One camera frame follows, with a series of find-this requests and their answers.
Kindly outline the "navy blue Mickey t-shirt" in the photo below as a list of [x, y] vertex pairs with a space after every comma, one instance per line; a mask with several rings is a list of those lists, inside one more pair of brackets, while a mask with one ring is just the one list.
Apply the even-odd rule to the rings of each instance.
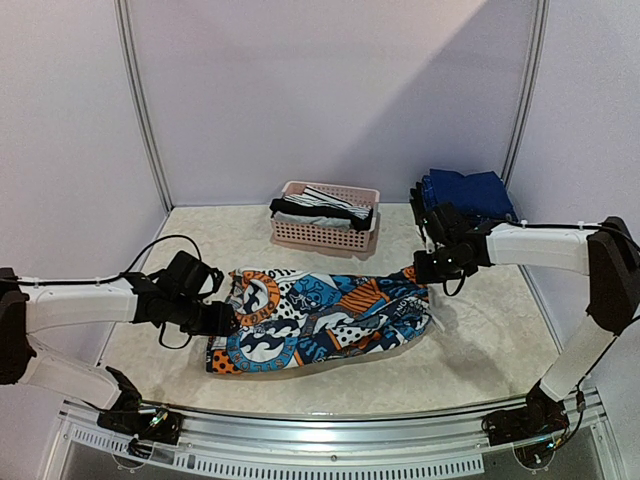
[[463, 175], [431, 169], [427, 175], [433, 180], [439, 204], [451, 203], [462, 215], [472, 218], [517, 219], [505, 185], [493, 171]]

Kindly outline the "orange patterned garment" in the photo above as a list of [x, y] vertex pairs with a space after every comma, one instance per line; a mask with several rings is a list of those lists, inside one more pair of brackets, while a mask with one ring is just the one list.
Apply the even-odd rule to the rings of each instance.
[[280, 372], [385, 353], [417, 340], [433, 316], [413, 268], [386, 276], [239, 268], [226, 298], [240, 328], [212, 336], [215, 375]]

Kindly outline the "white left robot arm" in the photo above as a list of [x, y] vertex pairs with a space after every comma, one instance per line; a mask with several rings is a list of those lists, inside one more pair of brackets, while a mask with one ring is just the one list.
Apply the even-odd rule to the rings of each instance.
[[136, 387], [120, 371], [96, 367], [38, 339], [40, 332], [89, 324], [175, 325], [187, 337], [228, 337], [240, 328], [231, 305], [211, 301], [220, 270], [180, 251], [152, 274], [122, 272], [94, 280], [20, 278], [1, 271], [1, 383], [24, 384], [80, 400], [128, 434], [148, 426]]

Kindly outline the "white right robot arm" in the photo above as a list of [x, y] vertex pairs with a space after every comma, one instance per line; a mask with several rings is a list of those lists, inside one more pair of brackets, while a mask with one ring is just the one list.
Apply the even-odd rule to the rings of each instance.
[[618, 216], [595, 223], [504, 219], [472, 224], [450, 203], [412, 209], [425, 242], [414, 255], [420, 282], [464, 282], [480, 269], [502, 266], [526, 274], [561, 346], [536, 386], [546, 398], [536, 398], [517, 415], [524, 435], [539, 435], [556, 417], [550, 400], [564, 399], [588, 378], [638, 321], [638, 241]]

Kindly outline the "black folded printed garment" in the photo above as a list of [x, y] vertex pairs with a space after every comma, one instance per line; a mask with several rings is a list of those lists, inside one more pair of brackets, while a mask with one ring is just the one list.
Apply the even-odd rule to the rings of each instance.
[[413, 212], [415, 224], [418, 228], [419, 235], [423, 243], [425, 244], [425, 247], [428, 247], [430, 238], [426, 229], [427, 218], [424, 199], [422, 195], [422, 183], [416, 182], [415, 185], [410, 188], [409, 193], [409, 203]]

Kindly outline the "grey folded garment in basket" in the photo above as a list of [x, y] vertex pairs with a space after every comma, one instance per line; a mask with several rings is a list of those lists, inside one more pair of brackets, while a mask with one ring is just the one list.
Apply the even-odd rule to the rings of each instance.
[[351, 228], [349, 219], [332, 218], [325, 216], [300, 216], [283, 212], [275, 212], [272, 219], [278, 222], [296, 225], [311, 225], [320, 228], [331, 228], [339, 231], [348, 231]]

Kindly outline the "pink perforated plastic basket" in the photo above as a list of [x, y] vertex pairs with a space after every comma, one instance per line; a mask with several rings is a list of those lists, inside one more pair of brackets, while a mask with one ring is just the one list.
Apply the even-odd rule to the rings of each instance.
[[301, 244], [314, 247], [326, 247], [345, 251], [364, 252], [369, 249], [371, 240], [376, 231], [377, 209], [380, 200], [380, 192], [376, 189], [358, 188], [353, 186], [312, 183], [304, 181], [289, 181], [282, 189], [282, 194], [278, 198], [299, 203], [301, 205], [312, 206], [301, 201], [298, 195], [305, 187], [311, 186], [323, 192], [346, 200], [354, 205], [370, 207], [374, 212], [371, 227], [366, 231], [339, 231], [331, 228], [320, 228], [311, 225], [296, 225], [278, 222], [272, 219], [273, 238], [288, 243]]

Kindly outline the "black garment in basket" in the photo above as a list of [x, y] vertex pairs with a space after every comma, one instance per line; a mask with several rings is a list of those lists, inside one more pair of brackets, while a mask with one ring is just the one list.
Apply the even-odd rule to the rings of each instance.
[[286, 200], [284, 198], [273, 199], [269, 205], [272, 217], [276, 214], [284, 214], [293, 217], [308, 218], [328, 218], [346, 220], [351, 229], [356, 231], [366, 231], [371, 227], [374, 218], [374, 212], [371, 208], [364, 208], [361, 213], [352, 213], [345, 208], [336, 208], [333, 206], [306, 206], [296, 202]]

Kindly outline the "black white striped garment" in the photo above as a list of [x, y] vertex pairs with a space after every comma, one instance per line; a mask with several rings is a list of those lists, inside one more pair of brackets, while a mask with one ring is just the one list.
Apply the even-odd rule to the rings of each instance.
[[354, 205], [346, 200], [340, 199], [311, 186], [305, 187], [303, 192], [298, 195], [298, 198], [301, 201], [313, 204], [314, 206], [331, 207], [346, 211], [362, 220], [366, 219], [371, 212], [370, 207]]

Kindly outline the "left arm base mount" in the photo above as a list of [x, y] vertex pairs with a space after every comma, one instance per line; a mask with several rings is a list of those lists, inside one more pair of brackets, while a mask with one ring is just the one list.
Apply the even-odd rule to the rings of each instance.
[[176, 446], [184, 416], [166, 407], [144, 405], [133, 383], [119, 370], [106, 367], [115, 379], [118, 397], [112, 407], [99, 410], [97, 425], [130, 437], [126, 453], [147, 460], [156, 444]]

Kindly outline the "aluminium front rail frame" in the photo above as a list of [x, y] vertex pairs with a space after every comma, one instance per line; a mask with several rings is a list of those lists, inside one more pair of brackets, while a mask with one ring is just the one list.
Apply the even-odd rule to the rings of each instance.
[[530, 442], [492, 445], [485, 415], [523, 405], [520, 398], [441, 411], [342, 418], [277, 418], [188, 409], [176, 445], [141, 457], [126, 436], [101, 429], [97, 415], [65, 402], [45, 479], [623, 479], [606, 411], [595, 389], [571, 421], [567, 445], [548, 457]]

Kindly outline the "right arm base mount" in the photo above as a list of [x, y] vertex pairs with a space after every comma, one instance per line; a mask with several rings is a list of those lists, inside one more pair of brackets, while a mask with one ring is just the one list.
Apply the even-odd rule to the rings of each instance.
[[586, 401], [579, 387], [576, 387], [575, 403], [579, 417], [571, 426], [564, 401], [549, 399], [535, 386], [522, 407], [500, 409], [485, 415], [481, 428], [490, 446], [511, 444], [520, 466], [532, 472], [544, 470], [582, 425]]

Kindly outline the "right aluminium corner post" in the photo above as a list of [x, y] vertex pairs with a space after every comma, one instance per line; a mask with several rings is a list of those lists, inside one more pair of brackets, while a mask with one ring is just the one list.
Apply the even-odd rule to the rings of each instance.
[[535, 2], [516, 116], [501, 172], [501, 179], [506, 186], [509, 186], [513, 179], [518, 154], [524, 140], [526, 124], [531, 111], [544, 46], [549, 7], [549, 0]]

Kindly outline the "aluminium corner post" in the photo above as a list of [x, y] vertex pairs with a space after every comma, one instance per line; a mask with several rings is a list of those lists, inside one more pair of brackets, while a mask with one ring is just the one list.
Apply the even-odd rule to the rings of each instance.
[[148, 102], [145, 95], [137, 49], [134, 39], [130, 2], [115, 0], [116, 24], [119, 31], [124, 68], [131, 93], [131, 100], [138, 124], [143, 149], [160, 203], [166, 214], [174, 209], [169, 182], [162, 164], [155, 138]]
[[501, 172], [501, 179], [506, 186], [509, 186], [513, 179], [518, 154], [524, 140], [526, 124], [531, 111], [544, 46], [549, 7], [549, 0], [535, 2], [516, 116]]

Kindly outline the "left aluminium corner post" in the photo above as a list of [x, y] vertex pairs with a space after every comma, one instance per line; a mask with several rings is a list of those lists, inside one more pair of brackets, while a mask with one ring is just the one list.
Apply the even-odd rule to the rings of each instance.
[[162, 164], [155, 138], [148, 102], [145, 95], [137, 49], [134, 39], [130, 2], [115, 0], [116, 24], [119, 31], [124, 68], [131, 93], [131, 100], [138, 124], [143, 149], [160, 203], [166, 214], [174, 209], [169, 182]]

